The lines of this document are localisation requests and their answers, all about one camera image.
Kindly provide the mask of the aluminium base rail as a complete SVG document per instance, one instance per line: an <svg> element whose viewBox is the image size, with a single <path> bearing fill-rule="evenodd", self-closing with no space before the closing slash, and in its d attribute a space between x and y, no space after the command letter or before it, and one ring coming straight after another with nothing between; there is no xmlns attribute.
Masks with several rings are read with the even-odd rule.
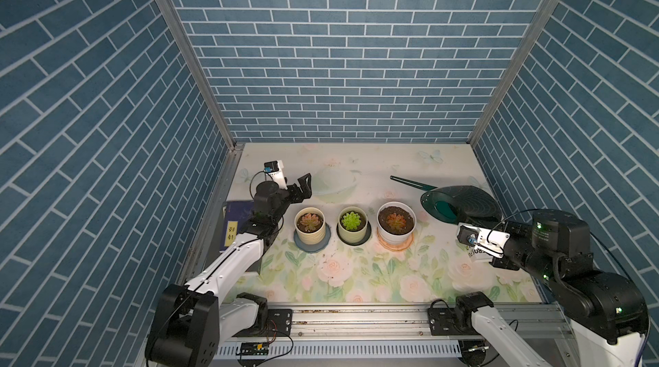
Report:
<svg viewBox="0 0 659 367"><path fill-rule="evenodd" d="M272 305L293 312L290 335L295 341L430 341L466 340L464 334L433 336L427 304L315 304ZM517 334L527 341L573 341L574 336L557 305L498 304L506 322L514 321Z"/></svg>

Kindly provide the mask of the cream pot red succulent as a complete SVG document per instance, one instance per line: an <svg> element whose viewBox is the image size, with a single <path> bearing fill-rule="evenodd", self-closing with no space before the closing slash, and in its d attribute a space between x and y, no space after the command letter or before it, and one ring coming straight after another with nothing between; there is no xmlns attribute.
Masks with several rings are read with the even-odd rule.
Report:
<svg viewBox="0 0 659 367"><path fill-rule="evenodd" d="M318 245L326 235L325 218L320 209L300 210L294 219L295 234L304 245Z"/></svg>

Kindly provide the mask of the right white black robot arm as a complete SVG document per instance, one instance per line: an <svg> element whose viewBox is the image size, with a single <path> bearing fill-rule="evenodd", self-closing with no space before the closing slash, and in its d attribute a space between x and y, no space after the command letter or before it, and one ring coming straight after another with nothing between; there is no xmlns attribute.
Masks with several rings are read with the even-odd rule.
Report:
<svg viewBox="0 0 659 367"><path fill-rule="evenodd" d="M456 238L492 258L539 279L571 321L583 366L640 366L650 335L645 297L629 278L594 265L590 227L571 214L533 209L530 224L492 228L461 223Z"/></svg>

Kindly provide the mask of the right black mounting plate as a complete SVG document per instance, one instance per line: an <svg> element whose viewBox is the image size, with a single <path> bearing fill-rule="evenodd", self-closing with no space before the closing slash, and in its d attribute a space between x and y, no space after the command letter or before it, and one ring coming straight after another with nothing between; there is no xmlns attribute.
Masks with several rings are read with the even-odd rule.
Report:
<svg viewBox="0 0 659 367"><path fill-rule="evenodd" d="M468 314L462 310L446 307L429 308L427 315L433 336L478 335L468 320Z"/></svg>

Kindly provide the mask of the dark green round saucer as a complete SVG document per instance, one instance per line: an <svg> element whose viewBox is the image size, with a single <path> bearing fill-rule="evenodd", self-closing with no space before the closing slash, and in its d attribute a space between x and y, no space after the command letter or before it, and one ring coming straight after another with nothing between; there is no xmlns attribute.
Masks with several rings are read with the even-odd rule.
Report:
<svg viewBox="0 0 659 367"><path fill-rule="evenodd" d="M337 235L340 240L349 246L360 246L366 243L372 236L372 226L369 222L358 232L349 232L345 230L340 223L336 225Z"/></svg>

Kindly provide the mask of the green pot green succulent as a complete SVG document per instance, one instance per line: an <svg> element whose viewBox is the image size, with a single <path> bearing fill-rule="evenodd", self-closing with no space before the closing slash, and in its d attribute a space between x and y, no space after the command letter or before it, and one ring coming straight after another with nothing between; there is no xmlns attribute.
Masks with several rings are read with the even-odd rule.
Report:
<svg viewBox="0 0 659 367"><path fill-rule="evenodd" d="M347 207L339 214L338 223L349 232L362 230L369 222L367 213L358 207Z"/></svg>

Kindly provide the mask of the small green circuit board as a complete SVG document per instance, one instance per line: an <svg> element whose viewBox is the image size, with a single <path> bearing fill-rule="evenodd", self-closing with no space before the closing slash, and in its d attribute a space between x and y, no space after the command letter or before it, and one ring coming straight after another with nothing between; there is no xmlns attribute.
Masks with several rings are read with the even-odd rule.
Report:
<svg viewBox="0 0 659 367"><path fill-rule="evenodd" d="M267 342L243 342L237 351L238 358L267 358L270 344Z"/></svg>

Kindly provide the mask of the dark green watering can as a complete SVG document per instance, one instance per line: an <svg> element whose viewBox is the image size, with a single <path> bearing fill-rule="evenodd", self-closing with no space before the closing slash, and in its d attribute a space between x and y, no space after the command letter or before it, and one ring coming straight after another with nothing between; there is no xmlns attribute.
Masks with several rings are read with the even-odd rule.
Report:
<svg viewBox="0 0 659 367"><path fill-rule="evenodd" d="M423 190L421 206L430 216L444 223L490 226L502 219L501 209L494 197L474 185L439 188L397 176L390 176L390 179Z"/></svg>

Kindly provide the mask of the blue grey round coaster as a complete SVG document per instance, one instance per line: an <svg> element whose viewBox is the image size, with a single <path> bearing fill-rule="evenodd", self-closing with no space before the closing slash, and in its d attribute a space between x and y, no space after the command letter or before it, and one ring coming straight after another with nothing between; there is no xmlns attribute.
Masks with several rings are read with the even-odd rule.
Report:
<svg viewBox="0 0 659 367"><path fill-rule="evenodd" d="M303 250L304 252L309 253L309 254L314 254L314 253L318 253L318 252L322 251L329 244L329 242L331 240L331 235L332 235L331 227L330 227L329 224L326 224L325 225L324 238L320 242L316 243L315 245L308 245L308 244L304 243L300 239L300 236L297 232L295 232L293 234L293 241L294 241L295 245L300 250Z"/></svg>

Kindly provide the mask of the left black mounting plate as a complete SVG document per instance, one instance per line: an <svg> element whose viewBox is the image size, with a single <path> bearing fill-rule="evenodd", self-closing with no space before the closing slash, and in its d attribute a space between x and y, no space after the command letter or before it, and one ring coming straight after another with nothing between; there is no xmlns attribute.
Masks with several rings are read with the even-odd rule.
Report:
<svg viewBox="0 0 659 367"><path fill-rule="evenodd" d="M262 337L283 337L290 334L293 320L291 309L269 309L257 316L257 334Z"/></svg>

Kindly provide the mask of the black mounting plate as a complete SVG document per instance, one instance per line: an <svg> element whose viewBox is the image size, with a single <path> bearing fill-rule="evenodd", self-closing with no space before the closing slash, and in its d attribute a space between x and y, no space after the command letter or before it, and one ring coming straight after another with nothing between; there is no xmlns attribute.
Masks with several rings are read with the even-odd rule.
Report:
<svg viewBox="0 0 659 367"><path fill-rule="evenodd" d="M478 335L468 320L468 314L462 310L446 307L429 308L427 315L433 336Z"/></svg>
<svg viewBox="0 0 659 367"><path fill-rule="evenodd" d="M269 309L257 316L257 334L262 337L283 337L290 334L293 320L291 309Z"/></svg>

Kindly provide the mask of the orange round coaster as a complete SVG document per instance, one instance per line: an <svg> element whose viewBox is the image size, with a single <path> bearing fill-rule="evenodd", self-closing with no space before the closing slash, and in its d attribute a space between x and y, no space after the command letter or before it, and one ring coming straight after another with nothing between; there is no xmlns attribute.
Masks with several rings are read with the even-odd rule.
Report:
<svg viewBox="0 0 659 367"><path fill-rule="evenodd" d="M410 245L412 245L415 240L415 232L411 231L403 235L391 234L385 231L382 228L378 228L378 240L379 243L390 251L404 251L407 250Z"/></svg>

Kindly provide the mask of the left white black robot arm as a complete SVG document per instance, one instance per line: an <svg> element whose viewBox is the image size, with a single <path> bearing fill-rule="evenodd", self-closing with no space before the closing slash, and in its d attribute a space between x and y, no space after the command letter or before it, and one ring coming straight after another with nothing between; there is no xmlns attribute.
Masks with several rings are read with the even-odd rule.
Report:
<svg viewBox="0 0 659 367"><path fill-rule="evenodd" d="M171 284L160 296L145 346L147 365L207 366L226 339L266 330L266 298L242 293L230 304L225 298L276 241L288 208L311 197L310 174L297 183L272 179L257 185L252 212L233 243L199 275Z"/></svg>

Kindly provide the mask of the white pot orange succulent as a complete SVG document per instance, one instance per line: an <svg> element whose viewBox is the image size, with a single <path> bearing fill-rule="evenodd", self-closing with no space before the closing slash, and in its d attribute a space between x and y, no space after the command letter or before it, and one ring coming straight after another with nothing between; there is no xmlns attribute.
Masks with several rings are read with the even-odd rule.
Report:
<svg viewBox="0 0 659 367"><path fill-rule="evenodd" d="M376 214L378 228L388 233L403 235L415 231L417 223L415 213L410 206L402 202L386 202Z"/></svg>

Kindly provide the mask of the dark blue patterned book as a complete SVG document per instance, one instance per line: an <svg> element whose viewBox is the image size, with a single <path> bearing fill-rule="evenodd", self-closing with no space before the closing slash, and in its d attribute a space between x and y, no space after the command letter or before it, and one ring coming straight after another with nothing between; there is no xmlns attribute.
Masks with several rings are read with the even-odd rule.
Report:
<svg viewBox="0 0 659 367"><path fill-rule="evenodd" d="M254 201L229 201L223 208L220 251L226 250L238 235L240 227L245 224L252 213Z"/></svg>

